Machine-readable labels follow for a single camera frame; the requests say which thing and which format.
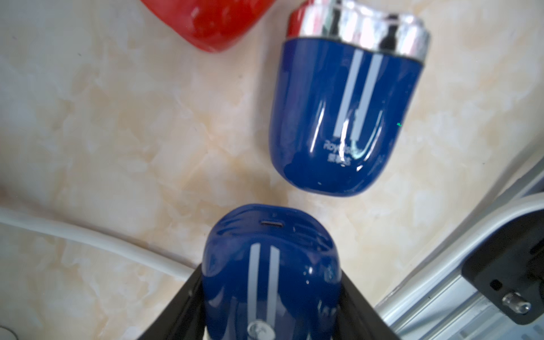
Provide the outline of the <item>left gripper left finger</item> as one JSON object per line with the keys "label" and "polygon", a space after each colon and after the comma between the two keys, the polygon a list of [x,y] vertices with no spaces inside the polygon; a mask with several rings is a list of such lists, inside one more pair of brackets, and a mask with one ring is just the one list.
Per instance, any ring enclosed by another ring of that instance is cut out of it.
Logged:
{"label": "left gripper left finger", "polygon": [[200,340],[203,337],[204,294],[199,265],[138,340]]}

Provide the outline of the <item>blue electric shaver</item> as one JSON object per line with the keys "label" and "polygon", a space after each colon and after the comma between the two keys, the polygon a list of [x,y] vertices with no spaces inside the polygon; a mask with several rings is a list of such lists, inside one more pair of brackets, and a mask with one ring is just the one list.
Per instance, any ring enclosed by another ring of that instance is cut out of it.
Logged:
{"label": "blue electric shaver", "polygon": [[381,175],[424,69],[422,19],[359,1],[306,1],[290,15],[269,153],[290,184],[361,194]]}
{"label": "blue electric shaver", "polygon": [[201,264],[211,339],[331,339],[342,270],[311,215],[243,205],[212,228]]}

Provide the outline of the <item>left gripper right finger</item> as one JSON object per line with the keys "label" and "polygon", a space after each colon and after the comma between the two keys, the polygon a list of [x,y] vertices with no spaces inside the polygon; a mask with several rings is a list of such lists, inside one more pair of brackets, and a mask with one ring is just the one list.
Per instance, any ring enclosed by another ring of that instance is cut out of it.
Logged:
{"label": "left gripper right finger", "polygon": [[337,315],[338,340],[399,340],[345,272]]}

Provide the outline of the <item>red electric shaver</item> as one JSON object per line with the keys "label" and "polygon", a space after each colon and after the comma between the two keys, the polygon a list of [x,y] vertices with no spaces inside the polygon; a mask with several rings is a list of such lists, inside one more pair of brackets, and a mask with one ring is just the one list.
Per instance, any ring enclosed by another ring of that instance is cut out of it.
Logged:
{"label": "red electric shaver", "polygon": [[142,0],[163,23],[194,47],[211,53],[236,44],[274,0]]}

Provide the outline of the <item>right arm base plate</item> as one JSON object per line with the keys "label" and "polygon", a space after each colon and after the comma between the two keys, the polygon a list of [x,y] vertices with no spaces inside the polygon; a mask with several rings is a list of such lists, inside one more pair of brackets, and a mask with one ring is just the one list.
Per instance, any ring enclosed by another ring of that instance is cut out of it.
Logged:
{"label": "right arm base plate", "polygon": [[466,259],[461,273],[516,324],[538,319],[543,314],[543,211],[501,226]]}

